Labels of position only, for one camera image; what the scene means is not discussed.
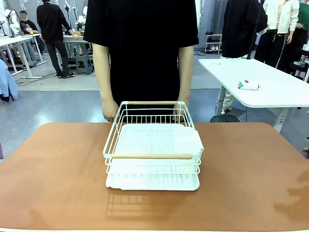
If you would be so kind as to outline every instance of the black coat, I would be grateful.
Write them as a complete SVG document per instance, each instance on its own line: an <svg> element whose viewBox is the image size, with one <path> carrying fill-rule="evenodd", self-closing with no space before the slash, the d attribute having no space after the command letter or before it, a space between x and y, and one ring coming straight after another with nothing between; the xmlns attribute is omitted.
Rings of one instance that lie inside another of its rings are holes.
<svg viewBox="0 0 309 232"><path fill-rule="evenodd" d="M222 34L223 57L239 58L248 54L259 8L257 0L228 0ZM267 15L262 9L257 32L265 28Z"/></svg>

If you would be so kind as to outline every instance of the dish rack handle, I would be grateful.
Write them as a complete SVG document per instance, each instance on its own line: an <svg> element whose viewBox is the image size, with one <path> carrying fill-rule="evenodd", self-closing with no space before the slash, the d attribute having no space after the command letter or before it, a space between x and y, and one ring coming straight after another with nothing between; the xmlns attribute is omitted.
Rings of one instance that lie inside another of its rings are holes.
<svg viewBox="0 0 309 232"><path fill-rule="evenodd" d="M179 101L128 101L129 105L176 105Z"/></svg>
<svg viewBox="0 0 309 232"><path fill-rule="evenodd" d="M112 154L113 159L161 159L161 160L191 160L191 154Z"/></svg>

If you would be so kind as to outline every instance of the black shoe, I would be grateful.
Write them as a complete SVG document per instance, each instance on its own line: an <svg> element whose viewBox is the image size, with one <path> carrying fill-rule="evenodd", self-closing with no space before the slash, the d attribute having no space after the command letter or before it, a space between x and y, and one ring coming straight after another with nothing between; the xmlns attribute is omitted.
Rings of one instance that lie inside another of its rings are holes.
<svg viewBox="0 0 309 232"><path fill-rule="evenodd" d="M75 77L75 75L71 72L68 76L62 76L62 79L68 79L72 77Z"/></svg>

